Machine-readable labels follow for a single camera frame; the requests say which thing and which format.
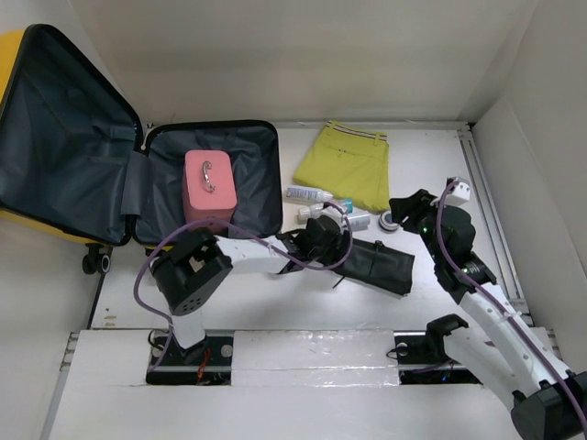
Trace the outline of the small round black jar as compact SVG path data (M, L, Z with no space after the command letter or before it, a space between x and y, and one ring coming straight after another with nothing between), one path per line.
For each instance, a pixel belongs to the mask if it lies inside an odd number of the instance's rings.
M385 211L380 215L378 225L381 230L387 233L395 232L400 228L400 225L394 222L391 211Z

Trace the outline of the white bottle teal cap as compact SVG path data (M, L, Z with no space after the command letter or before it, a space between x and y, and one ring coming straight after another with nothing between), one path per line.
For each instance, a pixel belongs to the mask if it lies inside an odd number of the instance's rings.
M352 212L353 203L350 199L334 200L300 207L297 211L297 220L302 224L309 219L317 219L325 215L342 223L343 215L349 215Z

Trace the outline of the white squeeze tube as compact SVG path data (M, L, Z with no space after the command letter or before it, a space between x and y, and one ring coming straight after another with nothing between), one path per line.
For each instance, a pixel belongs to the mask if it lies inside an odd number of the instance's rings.
M300 185L290 185L285 189L284 197L288 200L308 202L311 204L329 202L333 199L330 192Z

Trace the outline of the white spray bottle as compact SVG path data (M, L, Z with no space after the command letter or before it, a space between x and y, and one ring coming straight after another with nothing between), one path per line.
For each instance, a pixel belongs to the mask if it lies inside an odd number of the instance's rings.
M349 229L353 232L366 230L371 224L371 215L369 213L353 212L347 218Z

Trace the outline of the black roll-up pouch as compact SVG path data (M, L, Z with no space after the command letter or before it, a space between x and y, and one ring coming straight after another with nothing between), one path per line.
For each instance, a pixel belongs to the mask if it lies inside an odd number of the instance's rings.
M354 238L349 256L333 271L342 277L404 296L412 290L414 263L414 255L386 247L382 241Z

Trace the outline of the yellow-green shorts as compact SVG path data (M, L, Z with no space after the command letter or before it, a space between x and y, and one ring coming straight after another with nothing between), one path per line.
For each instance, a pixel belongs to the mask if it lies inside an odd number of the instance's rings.
M374 213L389 208L388 137L329 121L293 175L299 185L349 198Z

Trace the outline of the pink cosmetic case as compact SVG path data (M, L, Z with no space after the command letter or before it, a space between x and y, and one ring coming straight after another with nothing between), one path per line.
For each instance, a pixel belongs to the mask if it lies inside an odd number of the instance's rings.
M185 154L183 214L186 223L209 219L229 223L237 201L232 165L226 152L194 149Z

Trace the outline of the yellow hard-shell suitcase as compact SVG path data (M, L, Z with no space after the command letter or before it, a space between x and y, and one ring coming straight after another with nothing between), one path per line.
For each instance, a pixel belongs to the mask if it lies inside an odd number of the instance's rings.
M230 157L232 223L258 237L282 227L279 139L262 120L168 124L145 132L137 112L57 28L1 37L1 211L85 245L87 274L108 249L151 247L184 221L191 150Z

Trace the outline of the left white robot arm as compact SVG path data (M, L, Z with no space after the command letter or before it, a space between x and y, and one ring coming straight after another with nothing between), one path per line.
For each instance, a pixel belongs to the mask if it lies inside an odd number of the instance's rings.
M184 364L198 361L207 349L201 309L230 275L285 275L300 270L335 270L352 250L352 233L328 216L306 227L261 238L234 226L238 238L198 226L153 257L150 274L170 311L167 347Z

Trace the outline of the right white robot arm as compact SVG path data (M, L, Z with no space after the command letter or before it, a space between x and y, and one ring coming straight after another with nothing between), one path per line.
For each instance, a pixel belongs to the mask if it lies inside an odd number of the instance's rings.
M423 240L439 285L466 313L442 316L422 335L398 340L399 363L422 363L422 374L461 364L499 398L523 439L584 435L585 373L557 358L509 303L473 251L471 216L426 190L389 204L393 221Z

